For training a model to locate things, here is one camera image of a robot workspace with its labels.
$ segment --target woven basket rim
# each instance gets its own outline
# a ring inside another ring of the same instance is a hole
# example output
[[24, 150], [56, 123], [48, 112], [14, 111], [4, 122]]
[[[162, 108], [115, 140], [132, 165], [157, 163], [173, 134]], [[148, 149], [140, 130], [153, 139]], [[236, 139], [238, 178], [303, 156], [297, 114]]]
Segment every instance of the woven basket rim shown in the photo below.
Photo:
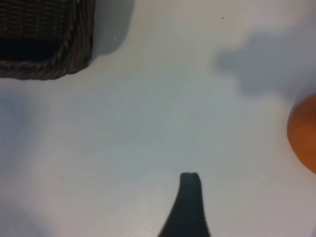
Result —
[[47, 60], [35, 62], [29, 60], [23, 61], [14, 61], [14, 60], [1, 60], [0, 59], [0, 68], [14, 68], [14, 69], [23, 69], [23, 70], [41, 70], [42, 68], [53, 68], [59, 62], [61, 62], [65, 55], [69, 52], [70, 45], [74, 39], [75, 34], [75, 25], [77, 22], [77, 12], [78, 12], [78, 4], [80, 4], [80, 0], [69, 0], [72, 2], [72, 12], [69, 15], [69, 21], [67, 25], [67, 29], [64, 34], [64, 39], [60, 44], [59, 49], [54, 53], [52, 57]]

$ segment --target white surface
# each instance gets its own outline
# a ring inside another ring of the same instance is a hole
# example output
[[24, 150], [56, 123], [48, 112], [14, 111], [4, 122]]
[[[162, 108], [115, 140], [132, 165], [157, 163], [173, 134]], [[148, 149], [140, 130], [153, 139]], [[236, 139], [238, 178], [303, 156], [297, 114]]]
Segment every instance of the white surface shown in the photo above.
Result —
[[[111, 17], [133, 5], [114, 4]], [[1, 80], [1, 204], [28, 213], [33, 237], [155, 237], [196, 171], [213, 237], [315, 237], [316, 176], [286, 138], [316, 91], [315, 13], [313, 0], [137, 0], [120, 47], [83, 72]]]

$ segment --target black object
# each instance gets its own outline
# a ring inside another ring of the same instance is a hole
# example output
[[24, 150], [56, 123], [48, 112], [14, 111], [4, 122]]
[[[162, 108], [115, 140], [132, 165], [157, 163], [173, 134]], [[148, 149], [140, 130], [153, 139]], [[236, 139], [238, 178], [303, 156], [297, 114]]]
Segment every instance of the black object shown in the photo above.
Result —
[[210, 237], [202, 184], [197, 173], [182, 173], [176, 201], [159, 237]]

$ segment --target dark brown wicker basket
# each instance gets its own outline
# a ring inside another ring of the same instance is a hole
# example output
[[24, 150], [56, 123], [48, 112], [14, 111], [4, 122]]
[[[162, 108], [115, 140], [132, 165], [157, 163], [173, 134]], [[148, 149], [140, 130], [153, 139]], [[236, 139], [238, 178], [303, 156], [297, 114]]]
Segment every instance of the dark brown wicker basket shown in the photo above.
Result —
[[89, 64], [95, 0], [0, 0], [0, 77], [57, 79]]

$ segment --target orange fruit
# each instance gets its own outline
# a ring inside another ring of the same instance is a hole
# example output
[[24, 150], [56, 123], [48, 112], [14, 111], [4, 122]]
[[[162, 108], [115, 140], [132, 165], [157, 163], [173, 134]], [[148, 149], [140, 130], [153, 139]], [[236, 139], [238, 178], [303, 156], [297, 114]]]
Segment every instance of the orange fruit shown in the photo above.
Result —
[[287, 138], [298, 159], [316, 174], [316, 95], [293, 110], [287, 125]]

